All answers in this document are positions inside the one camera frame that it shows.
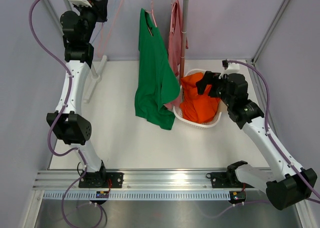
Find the pink hanger of orange shirt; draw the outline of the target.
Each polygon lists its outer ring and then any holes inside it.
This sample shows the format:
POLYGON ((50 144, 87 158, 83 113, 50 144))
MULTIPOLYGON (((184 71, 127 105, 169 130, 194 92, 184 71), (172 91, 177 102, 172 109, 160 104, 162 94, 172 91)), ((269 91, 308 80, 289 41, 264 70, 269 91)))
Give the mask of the pink hanger of orange shirt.
POLYGON ((99 40, 96 50, 96 55, 98 58, 101 58, 107 51, 108 42, 111 38, 112 30, 116 24, 123 3, 124 0, 108 0, 107 22, 101 25, 98 33, 99 40))

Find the orange t shirt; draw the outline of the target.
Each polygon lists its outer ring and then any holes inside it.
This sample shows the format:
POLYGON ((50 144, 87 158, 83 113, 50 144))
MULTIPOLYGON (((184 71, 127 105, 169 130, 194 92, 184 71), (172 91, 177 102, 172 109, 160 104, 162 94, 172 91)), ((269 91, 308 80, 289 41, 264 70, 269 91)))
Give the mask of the orange t shirt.
POLYGON ((211 122, 217 111, 220 102, 219 98, 208 96, 211 85, 207 85, 202 95, 198 94, 196 82, 203 78, 202 72, 197 72, 181 79, 183 88, 183 101, 180 104, 182 117, 194 123, 211 122))

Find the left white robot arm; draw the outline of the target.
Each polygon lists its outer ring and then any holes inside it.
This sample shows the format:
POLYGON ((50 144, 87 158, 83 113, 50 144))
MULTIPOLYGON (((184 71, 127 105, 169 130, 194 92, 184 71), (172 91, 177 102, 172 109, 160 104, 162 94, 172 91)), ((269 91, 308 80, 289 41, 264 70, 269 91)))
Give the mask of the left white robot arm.
POLYGON ((96 23, 107 21, 108 0, 84 0, 60 17, 65 48, 65 80, 60 101, 46 121, 58 140, 75 151, 82 163, 80 187, 103 187, 108 178, 103 161, 90 141, 91 123, 81 116, 85 82, 91 70, 94 48, 90 43, 96 23))

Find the light blue hanger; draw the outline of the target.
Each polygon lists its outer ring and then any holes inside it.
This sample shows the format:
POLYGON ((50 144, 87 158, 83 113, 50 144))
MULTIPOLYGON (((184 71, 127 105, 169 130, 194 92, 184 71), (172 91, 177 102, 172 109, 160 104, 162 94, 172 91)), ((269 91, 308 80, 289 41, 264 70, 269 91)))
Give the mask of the light blue hanger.
POLYGON ((96 48, 99 45, 102 46, 107 40, 108 32, 112 29, 112 22, 115 19, 119 2, 119 0, 108 0, 107 22, 98 25, 97 30, 94 31, 94 36, 90 41, 90 43, 93 44, 96 48))

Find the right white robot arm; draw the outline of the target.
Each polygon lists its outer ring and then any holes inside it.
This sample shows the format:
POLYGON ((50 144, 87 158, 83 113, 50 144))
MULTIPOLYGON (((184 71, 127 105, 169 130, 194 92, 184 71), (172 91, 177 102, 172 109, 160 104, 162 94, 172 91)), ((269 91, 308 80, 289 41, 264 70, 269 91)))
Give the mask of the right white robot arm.
POLYGON ((227 167, 228 184, 245 183, 262 191, 278 210, 308 199, 318 178, 316 172, 303 168, 265 123, 263 111, 249 99, 244 75, 206 71, 196 83, 198 94, 204 94, 208 86, 208 95, 221 99, 230 119, 253 141, 271 169, 267 173, 245 161, 238 161, 227 167))

